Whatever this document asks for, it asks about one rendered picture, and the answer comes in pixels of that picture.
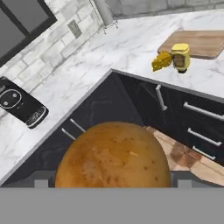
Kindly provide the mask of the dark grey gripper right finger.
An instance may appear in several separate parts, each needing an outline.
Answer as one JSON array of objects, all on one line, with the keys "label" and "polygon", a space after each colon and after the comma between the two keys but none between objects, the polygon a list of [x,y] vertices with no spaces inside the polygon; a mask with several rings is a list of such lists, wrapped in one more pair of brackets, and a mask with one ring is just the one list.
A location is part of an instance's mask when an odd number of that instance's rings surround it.
[{"label": "dark grey gripper right finger", "polygon": [[218,184],[198,178],[190,171],[171,171],[171,186],[177,188],[219,187]]}]

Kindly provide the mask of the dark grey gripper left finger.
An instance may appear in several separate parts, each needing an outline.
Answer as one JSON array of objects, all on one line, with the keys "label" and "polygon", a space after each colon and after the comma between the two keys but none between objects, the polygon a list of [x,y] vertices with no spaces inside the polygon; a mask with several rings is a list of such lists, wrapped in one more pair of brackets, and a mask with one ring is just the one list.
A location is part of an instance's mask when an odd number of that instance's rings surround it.
[{"label": "dark grey gripper left finger", "polygon": [[3,184],[4,188],[49,188],[54,187],[56,171],[35,171],[29,177]]}]

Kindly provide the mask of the brown baked potato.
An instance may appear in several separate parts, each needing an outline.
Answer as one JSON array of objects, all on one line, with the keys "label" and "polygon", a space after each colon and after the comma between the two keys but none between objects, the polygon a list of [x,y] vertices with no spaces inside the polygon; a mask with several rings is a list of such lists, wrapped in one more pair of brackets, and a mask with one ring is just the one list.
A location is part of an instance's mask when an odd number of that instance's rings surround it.
[{"label": "brown baked potato", "polygon": [[147,129],[104,122],[81,134],[66,150],[56,187],[170,187],[163,147]]}]

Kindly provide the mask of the yellow cheese wedge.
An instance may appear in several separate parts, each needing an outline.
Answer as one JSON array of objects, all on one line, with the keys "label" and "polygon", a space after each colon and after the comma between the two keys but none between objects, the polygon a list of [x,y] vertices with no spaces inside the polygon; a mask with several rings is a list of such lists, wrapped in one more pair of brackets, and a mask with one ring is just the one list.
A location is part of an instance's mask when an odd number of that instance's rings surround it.
[{"label": "yellow cheese wedge", "polygon": [[168,67],[172,63],[172,56],[166,52],[161,51],[157,57],[151,62],[152,70],[156,72],[163,67]]}]

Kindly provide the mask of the yellow condiment jar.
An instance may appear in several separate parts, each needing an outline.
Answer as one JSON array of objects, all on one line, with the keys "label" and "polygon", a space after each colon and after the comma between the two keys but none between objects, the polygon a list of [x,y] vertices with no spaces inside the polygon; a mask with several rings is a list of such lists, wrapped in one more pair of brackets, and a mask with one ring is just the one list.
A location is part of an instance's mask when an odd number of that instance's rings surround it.
[{"label": "yellow condiment jar", "polygon": [[173,66],[184,74],[190,66],[190,48],[187,43],[178,43],[171,48]]}]

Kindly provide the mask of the wooden cutting board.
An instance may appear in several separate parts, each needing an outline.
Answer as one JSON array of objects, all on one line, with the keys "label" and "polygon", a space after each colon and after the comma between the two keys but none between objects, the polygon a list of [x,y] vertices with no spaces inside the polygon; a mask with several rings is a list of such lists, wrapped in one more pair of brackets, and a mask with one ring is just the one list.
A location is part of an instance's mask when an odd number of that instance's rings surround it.
[{"label": "wooden cutting board", "polygon": [[172,46],[179,43],[187,43],[189,45],[192,58],[214,60],[224,50],[224,30],[175,31],[157,51],[170,52]]}]

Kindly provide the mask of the dark cupboard door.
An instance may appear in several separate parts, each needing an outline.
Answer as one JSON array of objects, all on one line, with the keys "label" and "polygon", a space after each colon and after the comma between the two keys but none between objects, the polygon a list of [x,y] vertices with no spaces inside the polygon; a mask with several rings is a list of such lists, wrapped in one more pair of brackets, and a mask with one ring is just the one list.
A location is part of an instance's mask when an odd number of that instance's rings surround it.
[{"label": "dark cupboard door", "polygon": [[105,122],[126,122],[140,126],[144,122],[123,84],[111,73],[70,115],[84,130]]},{"label": "dark cupboard door", "polygon": [[156,91],[157,84],[120,73],[117,76],[142,117],[144,125],[151,126],[184,144],[186,138],[183,122],[170,107],[165,88],[162,87],[161,92],[167,109],[162,110]]},{"label": "dark cupboard door", "polygon": [[70,122],[60,125],[3,184],[25,179],[36,171],[56,171],[64,153],[74,141],[61,131],[62,128],[75,138],[80,134],[79,129]]}]

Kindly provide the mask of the dark drawer front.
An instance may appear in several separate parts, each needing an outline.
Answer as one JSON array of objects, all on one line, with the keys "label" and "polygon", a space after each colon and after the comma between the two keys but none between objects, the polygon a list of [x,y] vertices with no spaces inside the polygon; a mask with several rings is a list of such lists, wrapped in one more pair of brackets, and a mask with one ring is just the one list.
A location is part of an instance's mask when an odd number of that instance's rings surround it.
[{"label": "dark drawer front", "polygon": [[224,115],[224,103],[212,101],[210,99],[200,97],[197,95],[193,95],[193,94],[182,94],[179,97],[179,103],[181,104],[182,109],[184,110],[184,113],[186,115],[192,116],[193,118],[195,118],[199,121],[203,121],[205,123],[210,123],[211,125],[217,125],[218,127],[221,127],[221,126],[224,127],[223,121],[213,119],[210,116],[202,115],[198,112],[191,111],[190,109],[184,108],[183,107],[184,102],[188,102],[190,105],[213,112],[213,113],[221,115],[221,116]]},{"label": "dark drawer front", "polygon": [[196,136],[193,136],[187,132],[187,129],[191,128],[193,131],[200,133],[201,135],[208,137],[215,142],[222,142],[224,147],[224,127],[218,127],[217,125],[211,125],[203,121],[199,121],[194,118],[187,117],[185,121],[185,133],[187,135],[187,140],[190,138],[196,138],[197,140],[202,140]]},{"label": "dark drawer front", "polygon": [[216,159],[213,160],[215,163],[224,167],[224,147],[215,146],[211,143],[205,142],[203,140],[197,140],[196,138],[190,138],[187,142],[187,146],[192,148],[195,145],[196,148],[204,151],[205,153],[216,156]]}]

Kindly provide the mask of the black small appliance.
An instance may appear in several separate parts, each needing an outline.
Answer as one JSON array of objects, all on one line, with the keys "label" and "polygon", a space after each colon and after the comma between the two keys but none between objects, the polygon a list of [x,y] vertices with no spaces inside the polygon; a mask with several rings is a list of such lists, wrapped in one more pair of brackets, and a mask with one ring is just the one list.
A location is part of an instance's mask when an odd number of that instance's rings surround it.
[{"label": "black small appliance", "polygon": [[0,107],[29,129],[37,127],[48,115],[49,109],[7,77],[0,77]]}]

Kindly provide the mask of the black framed window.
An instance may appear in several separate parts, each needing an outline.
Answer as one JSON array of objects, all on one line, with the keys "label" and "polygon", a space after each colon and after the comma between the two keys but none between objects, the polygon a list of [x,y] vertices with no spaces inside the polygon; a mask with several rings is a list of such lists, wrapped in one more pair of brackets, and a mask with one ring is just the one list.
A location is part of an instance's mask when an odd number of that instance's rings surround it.
[{"label": "black framed window", "polygon": [[56,21],[44,0],[0,0],[0,67]]}]

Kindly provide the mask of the grey wall socket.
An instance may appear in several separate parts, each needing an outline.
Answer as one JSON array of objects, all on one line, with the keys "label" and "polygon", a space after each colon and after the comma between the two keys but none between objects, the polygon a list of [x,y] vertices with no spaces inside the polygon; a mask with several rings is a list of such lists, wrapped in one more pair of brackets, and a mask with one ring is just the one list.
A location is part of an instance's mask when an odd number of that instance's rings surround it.
[{"label": "grey wall socket", "polygon": [[74,20],[72,20],[67,26],[76,38],[82,34],[80,27]]}]

